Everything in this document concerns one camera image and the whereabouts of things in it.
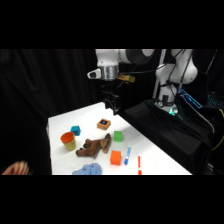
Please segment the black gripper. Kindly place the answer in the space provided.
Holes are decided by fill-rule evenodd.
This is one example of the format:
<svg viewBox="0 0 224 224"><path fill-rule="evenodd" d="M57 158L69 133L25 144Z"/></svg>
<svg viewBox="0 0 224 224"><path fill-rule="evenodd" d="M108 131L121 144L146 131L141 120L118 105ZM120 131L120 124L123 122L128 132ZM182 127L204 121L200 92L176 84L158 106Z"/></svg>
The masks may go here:
<svg viewBox="0 0 224 224"><path fill-rule="evenodd" d="M114 94L111 91L102 91L102 101L105 103L105 108L110 108L110 103L113 104L113 115L117 115L119 113L119 105L116 103L116 100L119 98L118 95Z"/></svg>

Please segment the person's bare hand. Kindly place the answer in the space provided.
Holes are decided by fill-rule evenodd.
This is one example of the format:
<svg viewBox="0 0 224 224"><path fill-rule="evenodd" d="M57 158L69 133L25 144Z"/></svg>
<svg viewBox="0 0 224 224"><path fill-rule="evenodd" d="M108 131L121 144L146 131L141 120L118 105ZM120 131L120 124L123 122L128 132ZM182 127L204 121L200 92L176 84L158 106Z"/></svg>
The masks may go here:
<svg viewBox="0 0 224 224"><path fill-rule="evenodd" d="M27 175L29 166L24 161L15 162L3 171L3 175Z"/></svg>

